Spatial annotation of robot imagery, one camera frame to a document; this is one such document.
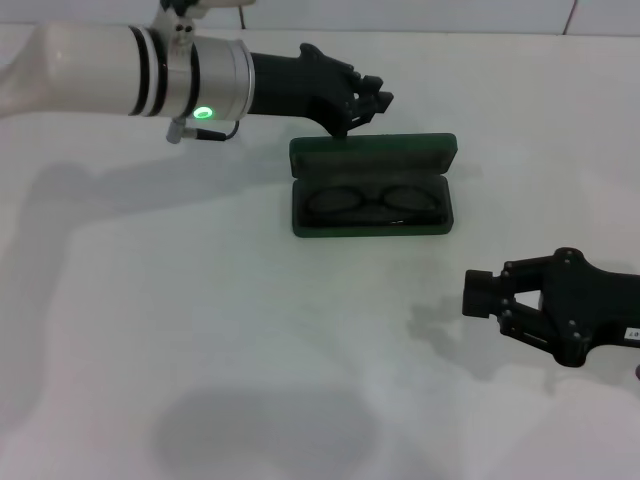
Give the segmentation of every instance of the open glasses case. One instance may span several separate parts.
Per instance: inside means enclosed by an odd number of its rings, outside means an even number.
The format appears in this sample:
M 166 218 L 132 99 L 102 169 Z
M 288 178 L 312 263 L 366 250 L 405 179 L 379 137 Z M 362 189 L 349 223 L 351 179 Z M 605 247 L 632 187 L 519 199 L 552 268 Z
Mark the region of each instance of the open glasses case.
M 298 237 L 443 235 L 455 135 L 297 138 L 289 148 Z

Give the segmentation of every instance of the eyeglasses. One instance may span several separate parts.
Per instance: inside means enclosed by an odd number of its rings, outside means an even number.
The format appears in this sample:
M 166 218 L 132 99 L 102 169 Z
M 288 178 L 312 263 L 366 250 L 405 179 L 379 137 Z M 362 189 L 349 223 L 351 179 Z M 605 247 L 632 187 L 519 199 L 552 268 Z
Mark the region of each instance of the eyeglasses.
M 306 214 L 316 222 L 362 225 L 434 223 L 442 217 L 441 203 L 429 191 L 413 185 L 395 185 L 367 195 L 359 188 L 340 186 L 309 197 Z

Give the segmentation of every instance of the white table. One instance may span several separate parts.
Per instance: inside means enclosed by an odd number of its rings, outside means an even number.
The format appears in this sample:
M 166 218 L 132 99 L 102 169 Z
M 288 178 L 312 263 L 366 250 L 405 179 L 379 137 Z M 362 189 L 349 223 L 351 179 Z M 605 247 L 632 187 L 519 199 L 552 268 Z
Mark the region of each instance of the white table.
M 562 246 L 640 272 L 640 39 L 215 33 L 383 77 L 359 133 L 455 133 L 454 229 L 294 237 L 310 121 L 1 121 L 0 478 L 637 478 L 640 351 L 565 369 L 460 311 L 467 269 Z

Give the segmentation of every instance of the sticker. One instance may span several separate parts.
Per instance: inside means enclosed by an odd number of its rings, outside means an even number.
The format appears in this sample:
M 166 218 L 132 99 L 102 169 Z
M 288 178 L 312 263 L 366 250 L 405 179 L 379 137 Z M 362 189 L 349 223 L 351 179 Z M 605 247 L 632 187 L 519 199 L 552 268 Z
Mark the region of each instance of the sticker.
M 627 328 L 624 334 L 625 340 L 637 340 L 640 342 L 640 328 Z

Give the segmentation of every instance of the robotic arm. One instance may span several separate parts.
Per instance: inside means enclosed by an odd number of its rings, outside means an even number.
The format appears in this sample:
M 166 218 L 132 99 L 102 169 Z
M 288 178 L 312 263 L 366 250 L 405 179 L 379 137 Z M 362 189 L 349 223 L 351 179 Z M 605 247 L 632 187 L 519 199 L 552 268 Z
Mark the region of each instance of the robotic arm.
M 187 118 L 306 117 L 334 137 L 384 113 L 393 95 L 378 77 L 303 44 L 298 58 L 251 53 L 240 40 L 195 35 L 214 7 L 255 0 L 161 0 L 150 28 L 51 24 L 36 29 L 0 70 L 0 117 L 72 111 L 172 119 L 167 140 L 224 140 Z

